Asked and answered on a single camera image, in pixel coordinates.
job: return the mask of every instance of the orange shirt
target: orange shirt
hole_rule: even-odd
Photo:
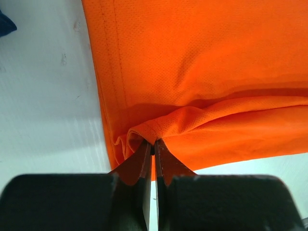
[[[112,168],[308,152],[306,0],[83,0]]]

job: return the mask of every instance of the blue fabric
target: blue fabric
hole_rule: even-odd
[[[17,30],[16,25],[7,16],[2,14],[0,10],[0,37],[10,34]]]

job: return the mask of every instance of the black object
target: black object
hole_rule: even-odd
[[[15,30],[17,30],[16,25],[0,10],[0,37],[8,35]]]
[[[304,231],[272,176],[199,176],[162,140],[143,141],[109,174],[23,175],[0,198],[0,231],[146,231],[151,155],[159,231]]]

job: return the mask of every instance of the folded fabric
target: folded fabric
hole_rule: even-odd
[[[15,30],[17,30],[16,25],[0,10],[0,37],[8,35]]]
[[[305,0],[83,0],[112,168],[163,138],[191,169],[308,151]]]

